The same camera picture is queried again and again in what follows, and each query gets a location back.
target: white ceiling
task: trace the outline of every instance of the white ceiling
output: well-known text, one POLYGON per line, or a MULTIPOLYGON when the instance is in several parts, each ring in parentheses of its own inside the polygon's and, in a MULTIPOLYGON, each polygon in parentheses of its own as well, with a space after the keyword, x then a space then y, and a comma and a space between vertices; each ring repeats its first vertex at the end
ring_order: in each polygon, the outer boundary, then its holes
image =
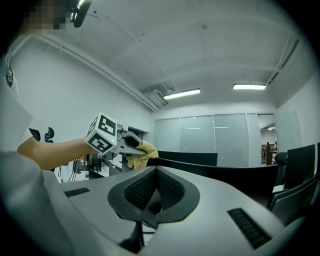
POLYGON ((300 39, 267 0, 94 0, 88 14, 58 35, 142 92, 169 81, 177 91, 203 89, 199 101, 265 98, 268 90, 232 86, 267 83, 288 36, 284 57, 300 39))

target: white sleeve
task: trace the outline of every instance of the white sleeve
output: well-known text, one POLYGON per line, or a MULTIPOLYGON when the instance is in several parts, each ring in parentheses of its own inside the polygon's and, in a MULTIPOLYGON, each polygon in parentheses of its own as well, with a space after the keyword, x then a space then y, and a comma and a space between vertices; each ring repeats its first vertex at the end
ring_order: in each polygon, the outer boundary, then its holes
POLYGON ((31 137, 32 137, 32 133, 30 132, 29 128, 26 129, 24 135, 23 135, 23 139, 22 139, 22 142, 21 144, 23 144, 24 142, 26 142, 27 140, 29 140, 31 137))

